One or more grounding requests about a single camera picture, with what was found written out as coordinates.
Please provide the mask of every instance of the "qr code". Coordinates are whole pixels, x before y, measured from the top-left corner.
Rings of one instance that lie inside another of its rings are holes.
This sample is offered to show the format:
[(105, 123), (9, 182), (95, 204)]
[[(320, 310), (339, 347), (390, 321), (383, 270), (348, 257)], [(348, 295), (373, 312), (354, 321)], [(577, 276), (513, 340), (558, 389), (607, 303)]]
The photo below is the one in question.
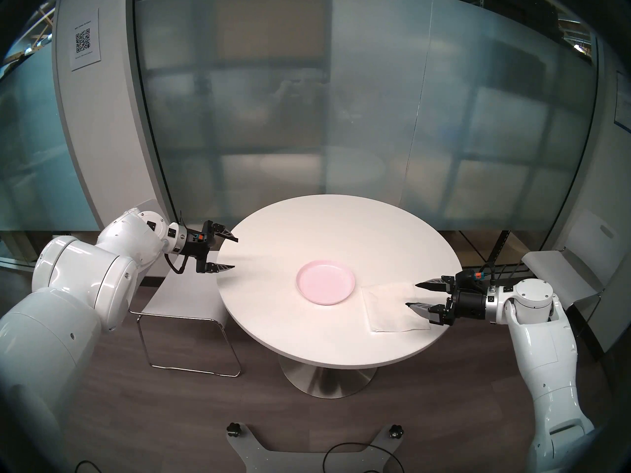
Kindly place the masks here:
[(86, 28), (74, 36), (76, 39), (77, 54), (90, 48), (90, 29)]

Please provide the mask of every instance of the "black knob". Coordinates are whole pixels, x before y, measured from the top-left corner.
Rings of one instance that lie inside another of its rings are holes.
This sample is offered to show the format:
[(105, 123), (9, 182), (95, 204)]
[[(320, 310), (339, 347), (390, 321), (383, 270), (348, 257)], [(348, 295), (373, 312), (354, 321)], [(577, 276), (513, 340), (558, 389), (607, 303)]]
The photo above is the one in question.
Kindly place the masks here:
[(403, 427), (393, 425), (392, 427), (390, 427), (388, 434), (390, 434), (390, 437), (392, 439), (401, 439), (403, 437)]
[(235, 422), (231, 422), (230, 425), (226, 427), (226, 430), (230, 437), (239, 437), (241, 434), (241, 426)]

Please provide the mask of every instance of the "metal chair leg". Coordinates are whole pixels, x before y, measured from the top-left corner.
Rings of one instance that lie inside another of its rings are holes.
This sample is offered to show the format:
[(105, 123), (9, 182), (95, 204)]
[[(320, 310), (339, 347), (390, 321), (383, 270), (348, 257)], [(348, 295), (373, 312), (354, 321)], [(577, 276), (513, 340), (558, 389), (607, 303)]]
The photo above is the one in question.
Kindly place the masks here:
[[(232, 347), (232, 344), (230, 343), (228, 336), (226, 335), (226, 331), (223, 328), (223, 325), (220, 324), (219, 322), (217, 322), (216, 320), (213, 319), (187, 319), (186, 317), (173, 317), (171, 315), (156, 315), (156, 314), (151, 314), (151, 313), (145, 313), (145, 314), (138, 314), (136, 313), (136, 315), (138, 315), (138, 318), (136, 319), (136, 324), (138, 326), (138, 333), (140, 334), (140, 342), (143, 345), (143, 350), (144, 350), (144, 356), (147, 359), (147, 363), (149, 363), (149, 366), (151, 366), (152, 368), (160, 368), (161, 370), (178, 370), (178, 371), (182, 371), (182, 372), (191, 372), (191, 373), (202, 373), (205, 375), (216, 375), (216, 376), (225, 376), (227, 378), (236, 378), (237, 376), (239, 376), (241, 374), (241, 362), (239, 361), (239, 358), (237, 357), (237, 354), (234, 350), (234, 348)], [(206, 370), (191, 370), (188, 368), (177, 368), (175, 366), (159, 366), (159, 365), (154, 365), (151, 362), (151, 359), (149, 358), (149, 351), (147, 351), (147, 345), (144, 342), (144, 336), (143, 336), (143, 329), (140, 326), (140, 319), (142, 319), (143, 317), (165, 317), (168, 319), (185, 319), (185, 320), (206, 320), (209, 322), (214, 322), (215, 324), (217, 324), (220, 328), (220, 330), (222, 331), (222, 335), (223, 335), (223, 339), (228, 343), (228, 345), (230, 346), (230, 350), (232, 351), (232, 355), (235, 357), (235, 360), (237, 361), (237, 364), (239, 365), (239, 371), (237, 372), (236, 375), (225, 375), (223, 373), (215, 373), (215, 372), (209, 372)]]

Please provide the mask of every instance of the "pink plate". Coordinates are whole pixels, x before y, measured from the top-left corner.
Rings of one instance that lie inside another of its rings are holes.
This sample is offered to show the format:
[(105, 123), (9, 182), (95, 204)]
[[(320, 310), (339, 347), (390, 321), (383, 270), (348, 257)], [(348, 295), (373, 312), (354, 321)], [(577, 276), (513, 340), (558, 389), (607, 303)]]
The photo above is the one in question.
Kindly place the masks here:
[(319, 305), (333, 305), (353, 292), (355, 276), (336, 261), (311, 261), (300, 268), (296, 285), (307, 300)]

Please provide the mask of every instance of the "metal base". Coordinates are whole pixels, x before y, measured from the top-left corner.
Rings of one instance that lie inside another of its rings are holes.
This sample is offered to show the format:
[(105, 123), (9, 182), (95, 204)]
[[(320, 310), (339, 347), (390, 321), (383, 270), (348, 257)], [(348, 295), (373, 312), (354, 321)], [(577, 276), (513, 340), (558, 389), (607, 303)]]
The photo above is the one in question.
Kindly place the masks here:
[(306, 365), (278, 355), (280, 367), (292, 385), (320, 399), (340, 399), (357, 393), (370, 383), (377, 368), (366, 370), (335, 370)]
[(382, 472), (390, 454), (377, 448), (383, 448), (394, 453), (403, 442), (403, 436), (392, 437), (389, 427), (381, 429), (366, 449), (357, 453), (331, 452), (326, 457), (325, 453), (287, 453), (281, 451), (268, 451), (258, 442), (251, 430), (240, 422), (240, 431), (237, 436), (226, 434), (226, 439), (245, 463), (246, 473), (322, 473), (336, 472)]

